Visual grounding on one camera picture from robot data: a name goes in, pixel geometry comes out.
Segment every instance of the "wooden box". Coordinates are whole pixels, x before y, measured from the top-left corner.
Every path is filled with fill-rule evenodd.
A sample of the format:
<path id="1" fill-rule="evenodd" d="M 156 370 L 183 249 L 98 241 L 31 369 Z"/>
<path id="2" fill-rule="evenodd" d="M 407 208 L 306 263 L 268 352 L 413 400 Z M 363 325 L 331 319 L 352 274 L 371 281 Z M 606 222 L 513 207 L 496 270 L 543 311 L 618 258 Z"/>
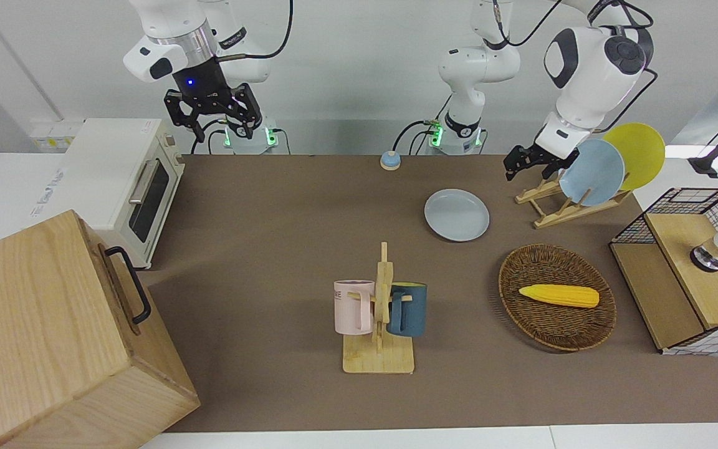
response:
<path id="1" fill-rule="evenodd" d="M 139 447 L 198 405 L 148 292 L 74 212 L 0 241 L 0 447 Z"/>
<path id="2" fill-rule="evenodd" d="M 689 252 L 716 230 L 703 214 L 646 213 L 655 243 L 612 243 L 656 347 L 664 354 L 718 355 L 718 272 Z"/>

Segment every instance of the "mug handle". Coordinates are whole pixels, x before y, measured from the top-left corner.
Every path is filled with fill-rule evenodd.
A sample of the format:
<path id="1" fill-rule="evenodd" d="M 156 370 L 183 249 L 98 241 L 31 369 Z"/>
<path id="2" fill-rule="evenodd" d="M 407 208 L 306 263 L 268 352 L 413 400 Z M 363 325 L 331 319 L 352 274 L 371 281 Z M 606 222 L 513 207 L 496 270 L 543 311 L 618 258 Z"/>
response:
<path id="1" fill-rule="evenodd" d="M 394 292 L 393 293 L 393 303 L 391 303 L 391 308 L 393 309 L 391 311 L 390 316 L 390 329 L 393 331 L 393 333 L 401 333 L 402 327 L 403 327 L 403 299 L 404 299 L 404 293 L 403 292 Z"/>
<path id="2" fill-rule="evenodd" d="M 359 293 L 359 325 L 357 329 L 359 332 L 370 332 L 373 327 L 370 319 L 370 293 L 369 292 L 357 292 Z"/>

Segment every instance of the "brown tabletop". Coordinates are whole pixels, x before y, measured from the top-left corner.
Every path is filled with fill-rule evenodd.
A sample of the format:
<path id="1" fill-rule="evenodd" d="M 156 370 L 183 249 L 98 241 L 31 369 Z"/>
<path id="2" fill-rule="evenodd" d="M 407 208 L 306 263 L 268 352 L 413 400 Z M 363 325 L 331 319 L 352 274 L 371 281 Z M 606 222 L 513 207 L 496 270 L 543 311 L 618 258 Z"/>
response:
<path id="1" fill-rule="evenodd" d="M 607 242 L 640 210 L 534 230 L 500 156 L 188 157 L 150 271 L 202 406 L 171 432 L 718 422 L 718 357 L 659 355 Z M 438 238 L 423 207 L 462 188 L 486 203 L 487 233 Z M 545 210 L 561 201 L 541 200 Z M 428 284 L 413 375 L 342 372 L 333 281 L 375 278 L 390 242 L 397 281 Z M 618 320 L 595 349 L 538 349 L 500 313 L 497 275 L 531 243 L 569 248 L 615 293 Z"/>

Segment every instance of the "yellow corn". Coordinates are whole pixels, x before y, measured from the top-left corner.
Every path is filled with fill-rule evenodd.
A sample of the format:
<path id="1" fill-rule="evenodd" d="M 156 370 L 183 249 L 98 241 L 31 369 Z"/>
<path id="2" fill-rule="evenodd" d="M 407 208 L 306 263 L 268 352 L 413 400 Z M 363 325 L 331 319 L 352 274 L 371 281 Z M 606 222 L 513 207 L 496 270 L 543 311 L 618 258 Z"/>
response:
<path id="1" fill-rule="evenodd" d="M 590 309 L 600 304 L 600 293 L 589 287 L 575 285 L 536 284 L 519 289 L 521 295 L 543 303 L 584 307 Z"/>

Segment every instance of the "green indicator light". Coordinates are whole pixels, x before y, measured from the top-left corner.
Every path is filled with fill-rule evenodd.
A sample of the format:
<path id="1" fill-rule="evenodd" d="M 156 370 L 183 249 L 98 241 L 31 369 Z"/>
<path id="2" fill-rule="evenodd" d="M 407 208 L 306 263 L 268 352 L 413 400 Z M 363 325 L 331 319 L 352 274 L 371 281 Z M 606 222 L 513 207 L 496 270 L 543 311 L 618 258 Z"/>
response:
<path id="1" fill-rule="evenodd" d="M 270 146 L 276 145 L 276 134 L 270 130 L 270 128 L 265 128 L 265 136 L 267 137 L 267 144 Z"/>
<path id="2" fill-rule="evenodd" d="M 431 137 L 431 146 L 433 147 L 439 147 L 439 145 L 442 144 L 442 126 L 436 125 L 436 133 L 434 133 L 434 137 Z"/>

